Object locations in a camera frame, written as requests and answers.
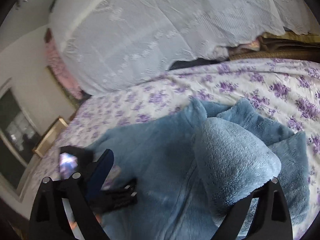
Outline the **blue fleece garment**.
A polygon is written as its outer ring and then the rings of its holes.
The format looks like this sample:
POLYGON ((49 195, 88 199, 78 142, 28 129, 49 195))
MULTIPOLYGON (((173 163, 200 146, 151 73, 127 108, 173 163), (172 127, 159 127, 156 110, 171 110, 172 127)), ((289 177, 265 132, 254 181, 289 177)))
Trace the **blue fleece garment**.
POLYGON ((191 100, 181 111, 106 131, 88 147, 110 149, 121 173, 137 178, 138 202, 106 214, 111 239, 210 239, 229 208, 279 179, 293 225, 309 210, 306 135, 234 106, 191 100))

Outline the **pink blanket under cover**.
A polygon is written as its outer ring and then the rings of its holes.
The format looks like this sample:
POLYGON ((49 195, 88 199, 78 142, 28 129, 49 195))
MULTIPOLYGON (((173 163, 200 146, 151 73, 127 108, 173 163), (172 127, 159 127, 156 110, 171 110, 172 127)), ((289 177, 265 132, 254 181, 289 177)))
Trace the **pink blanket under cover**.
POLYGON ((75 98, 75 100, 84 99, 84 93, 80 88, 76 79, 71 75, 63 62, 59 52, 56 48, 56 43, 53 38, 50 28, 47 28, 44 42, 46 46, 46 57, 48 66, 53 73, 53 76, 58 81, 59 85, 67 92, 68 95, 75 98))

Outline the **white lace bed cover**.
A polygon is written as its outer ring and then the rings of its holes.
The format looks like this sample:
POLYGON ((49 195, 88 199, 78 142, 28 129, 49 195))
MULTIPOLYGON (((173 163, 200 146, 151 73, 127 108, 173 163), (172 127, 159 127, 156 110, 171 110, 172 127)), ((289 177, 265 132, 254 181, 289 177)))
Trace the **white lace bed cover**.
POLYGON ((310 9, 303 0, 56 0, 49 26, 81 89, 102 96, 265 32, 317 34, 310 9))

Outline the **purple floral bed quilt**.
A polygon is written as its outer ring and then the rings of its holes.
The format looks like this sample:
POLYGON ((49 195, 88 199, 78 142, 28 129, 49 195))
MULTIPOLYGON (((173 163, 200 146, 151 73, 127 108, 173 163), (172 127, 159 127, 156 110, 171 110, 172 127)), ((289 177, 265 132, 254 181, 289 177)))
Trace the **purple floral bed quilt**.
POLYGON ((306 133, 310 189, 308 215, 293 227, 299 239, 319 212, 319 64, 250 59, 173 70, 141 85, 88 99, 40 162, 28 196, 35 198, 45 176, 57 178, 59 147, 87 146, 108 129, 145 123, 175 113, 190 98, 233 105, 246 98, 263 116, 306 133))

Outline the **brown woven mat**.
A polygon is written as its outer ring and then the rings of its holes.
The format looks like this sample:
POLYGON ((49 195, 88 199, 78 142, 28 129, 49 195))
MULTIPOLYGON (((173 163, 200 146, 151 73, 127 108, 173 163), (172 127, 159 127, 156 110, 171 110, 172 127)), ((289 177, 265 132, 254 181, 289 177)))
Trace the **brown woven mat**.
POLYGON ((263 33, 251 43, 229 47, 228 58, 231 61, 273 58, 319 63, 319 35, 298 35, 292 31, 286 31, 281 36, 263 33))

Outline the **dark window on wall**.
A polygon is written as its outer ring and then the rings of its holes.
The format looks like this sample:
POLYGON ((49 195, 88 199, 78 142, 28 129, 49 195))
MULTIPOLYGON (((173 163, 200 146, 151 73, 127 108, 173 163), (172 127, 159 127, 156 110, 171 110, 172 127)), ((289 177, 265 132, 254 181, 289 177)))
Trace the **dark window on wall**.
POLYGON ((1 90, 1 181, 21 196, 39 157, 33 148, 40 135, 10 87, 1 90))

